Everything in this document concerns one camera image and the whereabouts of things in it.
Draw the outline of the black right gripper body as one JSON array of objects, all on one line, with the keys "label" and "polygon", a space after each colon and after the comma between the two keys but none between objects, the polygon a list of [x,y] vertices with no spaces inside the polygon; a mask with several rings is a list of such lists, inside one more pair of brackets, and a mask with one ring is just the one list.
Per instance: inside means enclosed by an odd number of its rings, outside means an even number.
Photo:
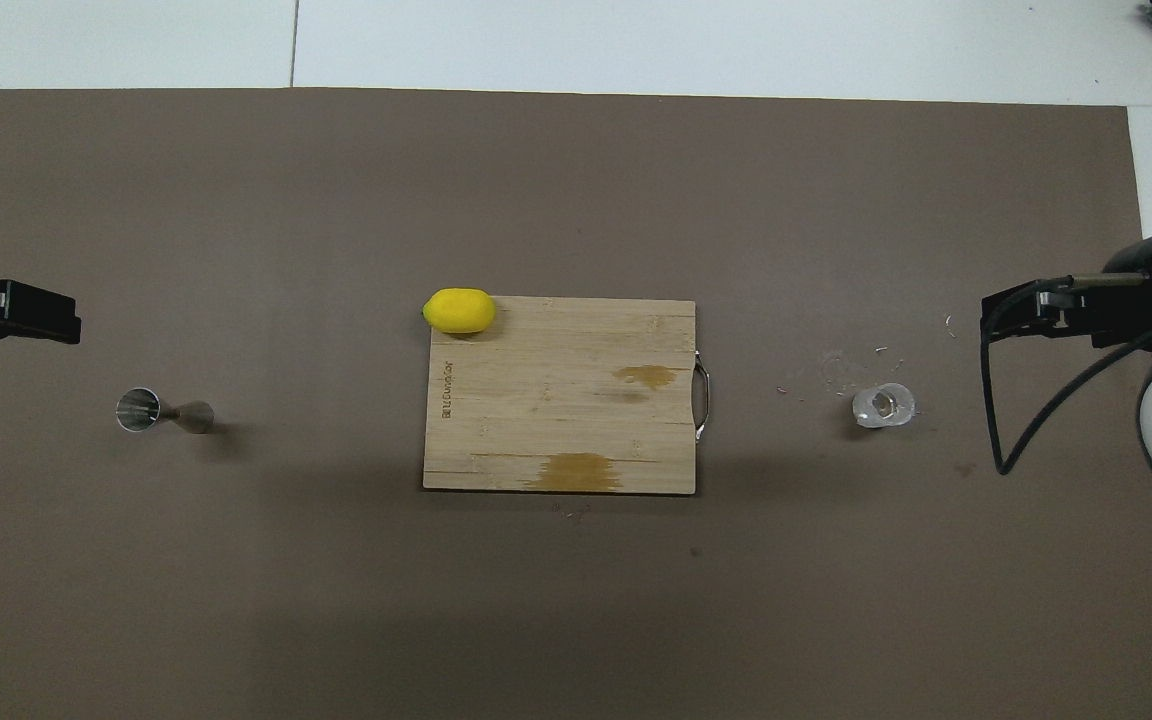
[{"label": "black right gripper body", "polygon": [[1048,338],[1089,338],[1094,348],[1126,344],[1152,331],[1152,285],[1044,291]]}]

